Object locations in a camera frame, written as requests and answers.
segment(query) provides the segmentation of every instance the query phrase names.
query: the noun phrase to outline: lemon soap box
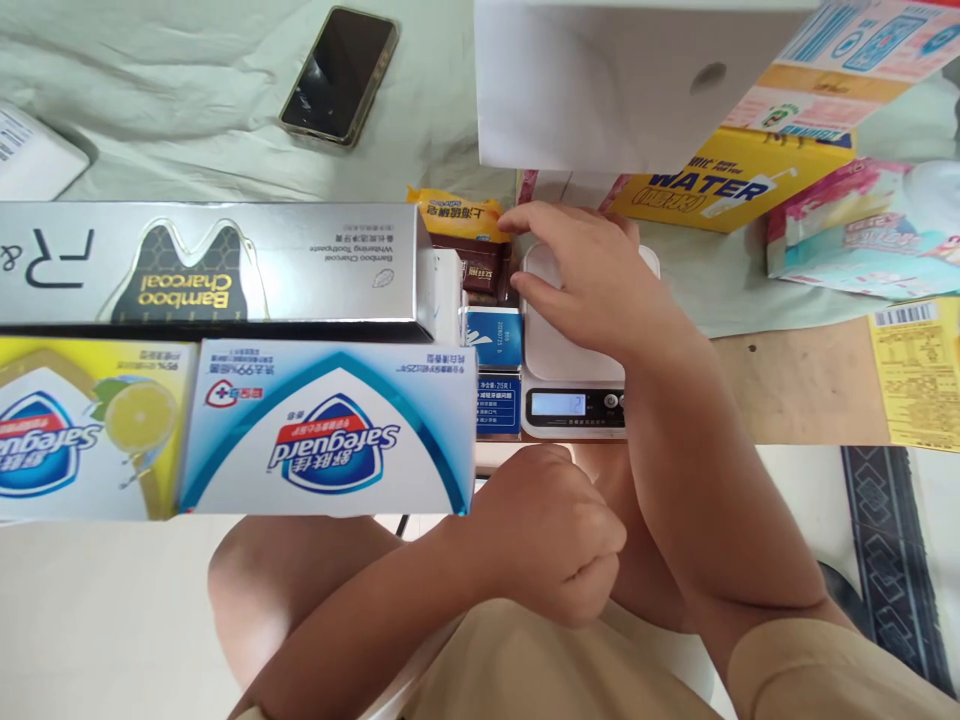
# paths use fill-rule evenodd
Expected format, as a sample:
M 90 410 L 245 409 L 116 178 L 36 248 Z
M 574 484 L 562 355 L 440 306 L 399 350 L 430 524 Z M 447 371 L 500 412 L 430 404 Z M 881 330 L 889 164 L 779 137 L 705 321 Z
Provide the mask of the lemon soap box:
M 176 512 L 197 348 L 0 337 L 0 519 Z

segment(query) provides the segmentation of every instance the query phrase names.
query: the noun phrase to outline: silver toothpaste box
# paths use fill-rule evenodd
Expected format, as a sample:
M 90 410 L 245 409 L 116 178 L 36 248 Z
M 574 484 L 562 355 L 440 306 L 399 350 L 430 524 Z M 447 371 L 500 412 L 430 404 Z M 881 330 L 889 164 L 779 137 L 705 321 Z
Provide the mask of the silver toothpaste box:
M 429 342 L 416 205 L 0 203 L 0 326 Z

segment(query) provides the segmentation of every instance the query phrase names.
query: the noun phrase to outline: phone screen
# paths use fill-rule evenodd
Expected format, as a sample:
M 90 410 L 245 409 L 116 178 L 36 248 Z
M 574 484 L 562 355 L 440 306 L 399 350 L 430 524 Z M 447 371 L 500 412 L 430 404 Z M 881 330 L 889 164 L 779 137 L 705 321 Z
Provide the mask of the phone screen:
M 283 122 L 345 137 L 393 31 L 386 20 L 334 9 L 283 110 Z

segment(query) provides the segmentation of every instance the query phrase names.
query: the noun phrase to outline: white cloth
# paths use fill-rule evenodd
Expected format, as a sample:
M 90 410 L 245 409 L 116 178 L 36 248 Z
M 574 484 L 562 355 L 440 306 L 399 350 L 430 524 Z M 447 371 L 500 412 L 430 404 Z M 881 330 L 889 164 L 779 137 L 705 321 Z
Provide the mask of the white cloth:
M 276 122 L 330 0 L 0 0 L 0 98 L 94 159 L 70 200 L 402 201 L 409 183 L 512 204 L 515 174 L 477 161 L 471 0 L 355 2 L 400 22 L 359 144 Z M 868 120 L 864 152 L 952 157 L 956 88 L 937 78 Z M 759 245 L 644 223 L 708 335 L 827 324 L 870 298 L 767 280 Z

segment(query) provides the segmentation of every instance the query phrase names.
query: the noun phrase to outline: yellow box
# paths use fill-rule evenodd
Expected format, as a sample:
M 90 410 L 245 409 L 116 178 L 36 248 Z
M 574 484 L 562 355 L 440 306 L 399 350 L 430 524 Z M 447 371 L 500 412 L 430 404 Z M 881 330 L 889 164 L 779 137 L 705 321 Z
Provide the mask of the yellow box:
M 870 317 L 890 440 L 960 452 L 960 298 L 935 298 Z
M 634 175 L 609 210 L 729 233 L 854 159 L 836 142 L 721 128 L 676 175 Z
M 0 337 L 0 518 L 175 513 L 185 343 Z

